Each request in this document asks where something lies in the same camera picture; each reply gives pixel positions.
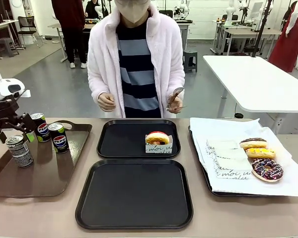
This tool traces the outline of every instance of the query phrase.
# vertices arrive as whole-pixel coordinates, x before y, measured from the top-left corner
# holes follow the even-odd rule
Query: pepsi logo
[[[63,147],[66,145],[66,136],[59,135],[59,136],[55,137],[53,141],[57,147]]]
[[[46,123],[39,125],[38,132],[43,135],[49,133],[48,125]]]

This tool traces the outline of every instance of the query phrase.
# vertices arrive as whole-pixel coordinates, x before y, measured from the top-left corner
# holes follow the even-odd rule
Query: red hoodie
[[[81,0],[52,0],[52,6],[62,28],[84,28],[85,16]]]

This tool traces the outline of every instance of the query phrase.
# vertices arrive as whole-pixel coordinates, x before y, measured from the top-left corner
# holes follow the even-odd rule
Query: stool
[[[9,57],[14,57],[14,53],[19,54],[19,51],[16,49],[13,39],[0,38],[0,57],[2,57],[1,45],[4,45],[4,48],[7,51]]]
[[[195,69],[198,72],[198,52],[196,51],[183,51],[184,56],[184,72],[187,73],[189,70]]]

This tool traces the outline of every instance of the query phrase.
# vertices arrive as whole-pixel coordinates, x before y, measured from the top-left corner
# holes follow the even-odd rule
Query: collar
[[[158,28],[160,26],[160,13],[158,9],[150,3],[149,5],[149,12],[151,14],[151,17],[149,17],[147,21],[147,34],[148,36],[153,36],[158,32]],[[112,13],[107,16],[108,18],[106,24],[105,24],[105,31],[116,31],[116,28],[120,22],[120,12],[117,7],[115,7],[112,11]]]

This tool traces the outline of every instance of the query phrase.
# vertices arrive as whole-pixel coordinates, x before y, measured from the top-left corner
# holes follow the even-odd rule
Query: person's right hand
[[[104,112],[112,112],[116,108],[114,95],[111,93],[102,93],[98,97],[98,105]]]

